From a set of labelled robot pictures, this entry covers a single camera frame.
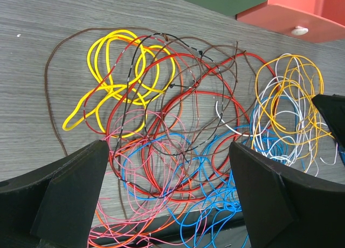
gray wooden surface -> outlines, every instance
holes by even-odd
[[[88,27],[122,26],[144,26],[177,36],[193,35],[214,44],[234,45],[237,40],[242,49],[266,60],[284,52],[302,54],[320,68],[326,94],[345,94],[344,40],[318,45],[302,42],[182,0],[0,0],[0,181],[63,156],[51,129],[43,88],[44,65],[56,44]],[[98,138],[84,124],[71,132],[63,132],[61,125],[79,98],[96,86],[87,69],[86,53],[102,35],[105,32],[90,32],[64,45],[49,71],[53,113],[69,153]],[[245,66],[241,69],[241,86],[236,96],[249,105],[247,95],[252,90],[248,85],[252,87],[252,76]],[[127,71],[119,70],[119,77],[126,76]],[[219,89],[219,85],[205,87]],[[204,99],[203,105],[205,111],[214,112],[213,99]],[[320,155],[329,162],[332,160],[331,140],[322,142]],[[345,168],[339,158],[336,165],[320,163],[320,168],[319,177],[345,183]],[[106,210],[123,217],[116,195],[116,180],[107,176],[101,196],[114,199],[107,202]]]

wire bundle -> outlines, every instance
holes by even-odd
[[[144,30],[146,34],[137,36],[129,31],[130,29]],[[78,32],[62,41],[48,59],[45,92],[50,115],[48,65],[61,44],[89,30],[95,28]],[[208,47],[202,51],[187,44],[185,40],[196,40]],[[124,42],[126,45],[113,66],[110,60],[111,42]],[[106,75],[100,73],[98,65],[103,47]],[[177,52],[175,48],[183,49],[184,52]],[[231,49],[234,53],[228,54],[224,48]],[[132,50],[134,54],[128,65],[126,81],[119,83],[120,78],[115,76],[116,68],[122,62],[123,55]],[[224,54],[225,60],[214,61],[208,55],[211,50]],[[263,63],[257,73],[250,64],[249,57]],[[256,97],[253,96],[253,103],[247,110],[234,95],[239,81],[238,58],[244,58],[256,80]],[[278,75],[278,62],[282,59],[289,59],[284,76]],[[291,68],[293,61],[296,67]],[[275,71],[270,67],[274,62]],[[305,168],[305,171],[308,171],[315,162],[318,139],[329,135],[322,129],[324,124],[310,101],[316,92],[323,92],[322,75],[310,60],[302,56],[285,54],[266,63],[259,56],[243,51],[238,46],[217,46],[195,37],[177,38],[145,28],[116,28],[91,46],[87,54],[87,64],[97,86],[79,100],[74,111],[63,123],[63,130],[72,130],[84,121],[93,132],[108,142],[109,163],[119,180],[119,198],[125,217],[122,219],[107,215],[101,205],[104,199],[101,198],[96,215],[100,221],[98,226],[103,226],[104,230],[100,231],[96,226],[89,236],[89,244],[95,247],[102,247],[96,242],[101,237],[114,240],[115,245],[110,247],[129,247],[132,243],[142,247],[157,246],[153,242],[166,242],[154,238],[153,234],[174,223],[180,226],[180,244],[197,247],[206,233],[210,233],[210,242],[206,247],[216,247],[215,239],[222,227],[241,211],[229,157],[219,156],[223,152],[227,153],[231,141],[251,144],[256,151],[288,166],[297,160],[303,161],[305,157],[310,157]],[[170,73],[164,76],[163,86],[159,88],[159,85],[162,85],[161,65],[166,64],[170,66]],[[310,77],[306,73],[306,67],[316,69],[316,74]],[[271,73],[272,80],[259,92],[258,81],[265,68]],[[148,74],[154,74],[150,85],[144,83],[150,79]],[[201,85],[207,77],[219,80],[222,90],[202,90]],[[315,78],[318,78],[319,82],[318,91],[315,91],[313,86]],[[90,110],[87,104],[98,91],[103,91],[105,95]],[[168,92],[175,93],[170,100],[167,100]],[[214,99],[217,97],[216,114],[213,118],[210,114],[210,121],[205,125],[201,123],[199,110],[199,98],[203,95],[213,96]],[[115,99],[116,104],[104,123],[100,108],[111,99]],[[285,101],[292,104],[292,111],[279,110],[281,103]],[[187,102],[194,104],[194,111],[188,111],[196,114],[193,129],[187,129],[182,120],[183,107]],[[158,108],[154,109],[153,103],[156,103]],[[236,116],[225,121],[223,113],[228,111],[230,106],[234,108]],[[72,123],[81,108],[83,116]],[[278,116],[283,113],[294,115],[294,131],[288,131],[278,122]],[[95,115],[98,129],[92,127],[88,121],[92,115]],[[52,126],[67,154],[53,123]],[[219,133],[226,128],[227,132]],[[307,154],[303,153],[303,147],[308,148]],[[126,190],[125,195],[121,193],[121,189]],[[124,206],[123,196],[127,198],[130,215]],[[199,211],[198,219],[188,223],[188,218],[194,211]],[[212,222],[208,222],[208,215],[213,211],[216,214]],[[154,219],[162,214],[169,215],[167,220],[159,228],[150,228]],[[192,237],[184,236],[185,229],[190,228],[194,229]]]

drawer knob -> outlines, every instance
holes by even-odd
[[[308,28],[296,26],[296,28],[291,31],[291,34],[295,36],[302,36],[304,34],[307,34],[308,31],[309,31]]]

white knob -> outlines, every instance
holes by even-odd
[[[308,28],[305,28],[305,27],[301,27],[301,26],[296,26],[295,29],[293,29],[291,31],[292,35],[295,35],[295,36],[302,36],[304,34],[307,34],[309,31]]]

